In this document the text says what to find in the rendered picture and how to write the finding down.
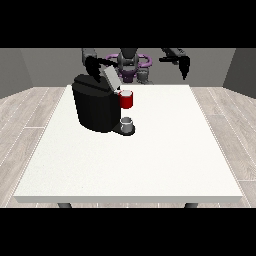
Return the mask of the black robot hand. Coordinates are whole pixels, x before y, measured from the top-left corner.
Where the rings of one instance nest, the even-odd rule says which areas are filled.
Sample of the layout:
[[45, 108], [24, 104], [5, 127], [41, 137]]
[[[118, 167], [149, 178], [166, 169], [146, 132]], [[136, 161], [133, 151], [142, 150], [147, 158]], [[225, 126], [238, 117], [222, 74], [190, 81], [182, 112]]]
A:
[[106, 60], [103, 58], [95, 58], [88, 56], [85, 60], [85, 68], [87, 73], [92, 76], [97, 82], [100, 82], [100, 68], [102, 65], [117, 67], [116, 62]]
[[182, 74], [182, 78], [186, 79], [190, 69], [190, 58], [188, 56], [168, 56], [159, 59], [160, 62], [169, 62], [177, 64]]

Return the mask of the pale grey machine lid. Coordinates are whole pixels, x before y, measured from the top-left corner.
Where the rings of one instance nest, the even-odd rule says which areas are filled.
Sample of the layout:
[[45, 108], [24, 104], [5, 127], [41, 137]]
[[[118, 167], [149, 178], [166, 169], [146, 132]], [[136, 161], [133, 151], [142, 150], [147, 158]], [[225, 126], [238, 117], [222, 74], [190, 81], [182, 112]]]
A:
[[119, 79], [116, 70], [113, 66], [109, 66], [103, 70], [103, 73], [113, 91], [116, 91], [120, 85], [122, 84], [121, 80]]

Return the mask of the small grey cup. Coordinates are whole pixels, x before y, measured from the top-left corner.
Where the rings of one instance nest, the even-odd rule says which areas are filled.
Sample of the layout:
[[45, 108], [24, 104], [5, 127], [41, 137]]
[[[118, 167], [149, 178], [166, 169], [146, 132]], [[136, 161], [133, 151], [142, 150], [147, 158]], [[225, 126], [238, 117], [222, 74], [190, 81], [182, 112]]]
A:
[[130, 117], [123, 117], [120, 120], [121, 131], [124, 133], [129, 133], [133, 129], [133, 121]]

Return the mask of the black coffee machine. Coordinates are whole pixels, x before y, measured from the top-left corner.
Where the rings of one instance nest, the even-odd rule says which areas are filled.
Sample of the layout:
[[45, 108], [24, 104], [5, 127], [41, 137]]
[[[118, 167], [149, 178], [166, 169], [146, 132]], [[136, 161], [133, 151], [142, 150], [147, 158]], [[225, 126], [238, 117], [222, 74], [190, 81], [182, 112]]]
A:
[[85, 128], [101, 133], [116, 132], [123, 136], [135, 133], [121, 131], [121, 110], [118, 88], [113, 91], [103, 76], [97, 82], [92, 76], [80, 74], [74, 79], [72, 91], [79, 122]]

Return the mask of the red pod holder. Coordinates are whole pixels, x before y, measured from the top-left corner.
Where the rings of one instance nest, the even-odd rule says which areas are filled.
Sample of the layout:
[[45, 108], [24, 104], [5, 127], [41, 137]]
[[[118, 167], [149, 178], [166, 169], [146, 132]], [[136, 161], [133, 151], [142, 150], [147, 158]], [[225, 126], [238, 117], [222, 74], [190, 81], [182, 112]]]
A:
[[122, 90], [119, 92], [120, 107], [129, 109], [133, 106], [133, 92], [131, 90]]

